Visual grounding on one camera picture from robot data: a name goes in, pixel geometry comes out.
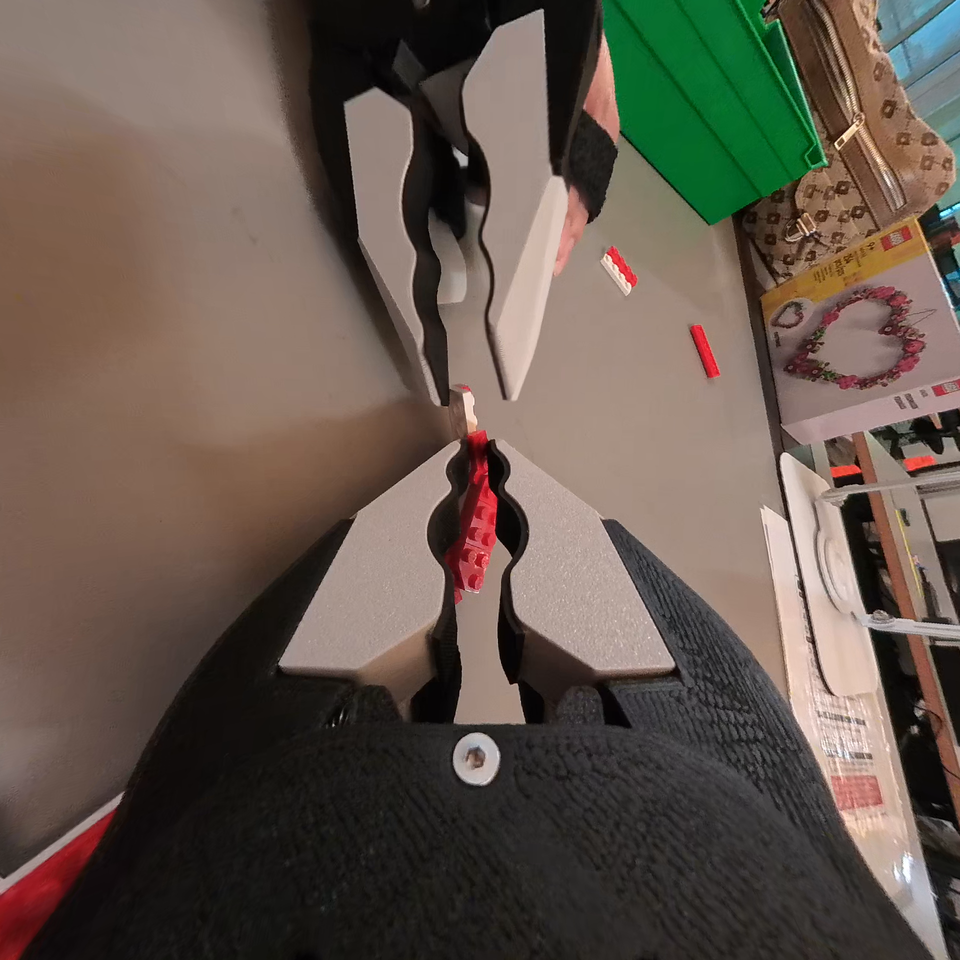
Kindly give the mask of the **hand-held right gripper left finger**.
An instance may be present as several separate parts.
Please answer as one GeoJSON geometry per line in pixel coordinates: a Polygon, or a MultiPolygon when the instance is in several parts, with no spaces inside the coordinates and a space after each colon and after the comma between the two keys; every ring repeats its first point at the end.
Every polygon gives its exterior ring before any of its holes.
{"type": "Polygon", "coordinates": [[[386,688],[415,719],[451,722],[462,682],[453,574],[462,442],[359,510],[279,659],[288,675],[386,688]]]}

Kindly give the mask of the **red and white lego brick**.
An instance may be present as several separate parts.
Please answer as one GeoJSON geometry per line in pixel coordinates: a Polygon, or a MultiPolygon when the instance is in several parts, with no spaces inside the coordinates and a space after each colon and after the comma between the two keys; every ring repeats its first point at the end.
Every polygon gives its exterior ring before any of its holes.
{"type": "Polygon", "coordinates": [[[600,263],[624,297],[630,296],[637,288],[638,276],[624,259],[618,247],[608,246],[601,257],[600,263]]]}

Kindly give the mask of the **person's left hand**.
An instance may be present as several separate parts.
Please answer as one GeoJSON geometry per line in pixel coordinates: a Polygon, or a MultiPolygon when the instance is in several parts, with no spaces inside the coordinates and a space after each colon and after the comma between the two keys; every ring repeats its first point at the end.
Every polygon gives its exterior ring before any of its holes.
{"type": "MultiPolygon", "coordinates": [[[[594,75],[584,99],[583,108],[611,139],[618,143],[620,123],[613,67],[605,55],[598,59],[594,75]]],[[[568,188],[568,205],[558,243],[554,277],[567,266],[570,255],[581,240],[590,221],[590,212],[578,188],[571,183],[568,188]]]]}

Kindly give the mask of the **brown patterned handbag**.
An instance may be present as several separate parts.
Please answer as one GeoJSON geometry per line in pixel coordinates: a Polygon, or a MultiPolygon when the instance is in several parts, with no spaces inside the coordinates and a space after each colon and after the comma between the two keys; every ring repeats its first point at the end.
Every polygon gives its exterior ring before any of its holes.
{"type": "Polygon", "coordinates": [[[956,180],[954,151],[914,110],[883,48],[878,2],[777,2],[825,165],[749,206],[741,227],[781,285],[919,217],[956,180]]]}

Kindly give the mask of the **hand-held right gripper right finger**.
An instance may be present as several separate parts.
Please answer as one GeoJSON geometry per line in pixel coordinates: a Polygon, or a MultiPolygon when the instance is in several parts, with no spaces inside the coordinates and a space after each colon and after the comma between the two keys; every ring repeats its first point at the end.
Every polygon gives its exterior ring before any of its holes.
{"type": "Polygon", "coordinates": [[[676,662],[604,518],[509,443],[487,448],[496,537],[510,555],[498,650],[524,720],[546,722],[572,689],[650,681],[676,662]]]}

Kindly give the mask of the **wooden shelf post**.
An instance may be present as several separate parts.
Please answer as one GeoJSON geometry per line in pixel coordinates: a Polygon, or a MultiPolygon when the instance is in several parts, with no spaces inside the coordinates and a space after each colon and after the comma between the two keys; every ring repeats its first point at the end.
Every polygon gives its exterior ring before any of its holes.
{"type": "MultiPolygon", "coordinates": [[[[864,433],[851,436],[865,486],[882,481],[874,463],[870,447],[871,437],[864,433]]],[[[879,536],[884,560],[891,578],[892,593],[897,610],[902,619],[919,621],[926,610],[918,610],[915,601],[923,600],[923,594],[917,587],[914,565],[909,552],[905,534],[901,531],[900,515],[893,498],[891,488],[868,492],[870,510],[879,536]]],[[[921,699],[930,717],[931,728],[937,744],[939,760],[943,768],[946,786],[949,790],[954,815],[959,811],[959,767],[954,727],[947,711],[940,680],[931,656],[930,638],[916,630],[905,631],[910,661],[914,667],[921,699]]]]}

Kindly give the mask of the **plastic-wrapped paper sheet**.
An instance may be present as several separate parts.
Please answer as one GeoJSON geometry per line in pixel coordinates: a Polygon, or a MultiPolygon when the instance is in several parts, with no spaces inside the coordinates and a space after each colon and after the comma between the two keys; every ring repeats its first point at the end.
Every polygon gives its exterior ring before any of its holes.
{"type": "Polygon", "coordinates": [[[875,692],[837,697],[820,675],[786,519],[762,506],[787,697],[846,831],[934,958],[949,957],[889,717],[875,692]]]}

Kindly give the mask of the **green plastic bin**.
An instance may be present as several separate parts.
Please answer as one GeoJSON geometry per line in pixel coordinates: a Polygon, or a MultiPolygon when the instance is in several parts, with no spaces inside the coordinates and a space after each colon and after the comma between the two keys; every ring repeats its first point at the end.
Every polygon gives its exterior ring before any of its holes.
{"type": "Polygon", "coordinates": [[[776,5],[603,2],[621,133],[710,225],[827,164],[776,5]]]}

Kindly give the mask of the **red lego plate assembly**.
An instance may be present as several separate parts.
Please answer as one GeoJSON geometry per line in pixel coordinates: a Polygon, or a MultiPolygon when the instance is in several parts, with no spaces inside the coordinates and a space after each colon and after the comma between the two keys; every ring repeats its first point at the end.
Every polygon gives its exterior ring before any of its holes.
{"type": "Polygon", "coordinates": [[[460,503],[460,534],[444,555],[452,574],[455,604],[461,603],[463,594],[478,594],[482,590],[497,542],[498,498],[490,485],[487,433],[475,430],[465,442],[468,468],[460,503]]]}

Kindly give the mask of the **large red lego frame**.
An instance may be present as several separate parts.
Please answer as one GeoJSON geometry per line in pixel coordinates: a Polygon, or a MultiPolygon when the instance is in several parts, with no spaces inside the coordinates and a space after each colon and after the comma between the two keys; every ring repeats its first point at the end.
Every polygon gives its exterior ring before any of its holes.
{"type": "Polygon", "coordinates": [[[103,838],[123,794],[1,879],[1,958],[21,958],[103,838]]]}

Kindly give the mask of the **lego set box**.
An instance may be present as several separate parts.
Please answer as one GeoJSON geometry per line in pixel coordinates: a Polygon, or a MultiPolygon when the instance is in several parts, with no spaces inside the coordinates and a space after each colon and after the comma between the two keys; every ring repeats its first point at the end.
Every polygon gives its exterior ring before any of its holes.
{"type": "Polygon", "coordinates": [[[916,218],[760,305],[781,427],[800,444],[958,408],[958,317],[916,218]]]}

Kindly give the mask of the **white metal stand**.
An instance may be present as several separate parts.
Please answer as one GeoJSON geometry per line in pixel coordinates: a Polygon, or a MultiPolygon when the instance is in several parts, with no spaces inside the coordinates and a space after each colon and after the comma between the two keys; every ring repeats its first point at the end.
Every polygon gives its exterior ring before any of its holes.
{"type": "Polygon", "coordinates": [[[935,623],[893,617],[883,610],[866,611],[857,578],[847,570],[840,546],[846,545],[846,535],[833,537],[828,531],[829,521],[841,518],[841,507],[849,497],[893,493],[912,490],[918,495],[937,494],[957,490],[959,470],[937,474],[933,479],[914,476],[904,481],[873,483],[859,486],[830,487],[812,500],[817,520],[815,546],[820,577],[826,593],[839,614],[868,631],[912,635],[927,638],[938,645],[958,646],[959,626],[952,622],[935,623]]]}

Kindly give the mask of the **white rounded board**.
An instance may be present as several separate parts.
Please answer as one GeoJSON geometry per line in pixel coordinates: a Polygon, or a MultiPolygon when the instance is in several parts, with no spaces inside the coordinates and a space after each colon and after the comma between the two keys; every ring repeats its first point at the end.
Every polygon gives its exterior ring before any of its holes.
{"type": "MultiPolygon", "coordinates": [[[[881,679],[870,630],[839,613],[820,577],[815,546],[817,519],[812,500],[831,486],[790,453],[781,454],[778,470],[823,684],[831,695],[839,698],[876,694],[881,679]]],[[[841,545],[840,550],[846,569],[858,584],[842,510],[840,518],[827,523],[827,532],[834,538],[846,536],[846,544],[841,545]]]]}

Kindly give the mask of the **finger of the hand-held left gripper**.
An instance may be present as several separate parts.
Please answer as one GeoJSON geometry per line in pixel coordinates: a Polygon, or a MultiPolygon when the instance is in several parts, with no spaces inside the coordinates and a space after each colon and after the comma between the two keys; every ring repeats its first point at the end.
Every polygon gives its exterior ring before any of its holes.
{"type": "Polygon", "coordinates": [[[492,32],[461,92],[467,140],[488,180],[478,233],[489,273],[486,335],[508,402],[536,352],[568,211],[551,164],[547,92],[542,9],[492,32]]]}
{"type": "Polygon", "coordinates": [[[348,100],[344,118],[359,246],[426,395],[446,407],[441,267],[428,229],[435,166],[429,128],[407,102],[378,87],[348,100]]]}

